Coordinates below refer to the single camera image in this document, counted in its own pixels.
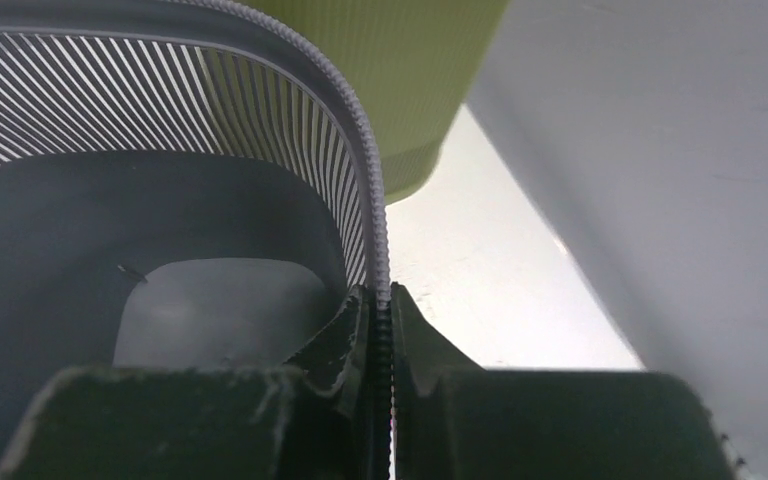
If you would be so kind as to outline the green slatted plastic basket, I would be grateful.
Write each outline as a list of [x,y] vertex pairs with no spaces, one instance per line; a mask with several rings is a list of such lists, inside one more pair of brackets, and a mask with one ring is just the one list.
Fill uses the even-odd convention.
[[316,45],[359,97],[388,203],[416,193],[508,8],[500,0],[253,1]]

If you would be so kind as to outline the grey slatted plastic basket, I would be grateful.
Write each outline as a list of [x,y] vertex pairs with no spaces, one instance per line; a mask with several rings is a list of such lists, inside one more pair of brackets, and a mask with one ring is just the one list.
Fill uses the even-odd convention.
[[384,479],[383,185],[343,75],[233,1],[0,1],[0,458],[64,369],[276,367],[354,287]]

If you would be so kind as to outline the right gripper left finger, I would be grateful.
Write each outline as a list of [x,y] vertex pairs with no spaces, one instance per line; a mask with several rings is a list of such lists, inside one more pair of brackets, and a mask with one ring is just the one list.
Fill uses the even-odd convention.
[[368,291],[269,368],[71,367],[33,397],[0,479],[366,479]]

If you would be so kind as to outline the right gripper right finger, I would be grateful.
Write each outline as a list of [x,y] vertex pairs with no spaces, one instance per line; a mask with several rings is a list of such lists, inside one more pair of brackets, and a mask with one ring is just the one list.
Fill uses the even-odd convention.
[[708,411],[645,371],[485,369],[392,287],[400,479],[732,479]]

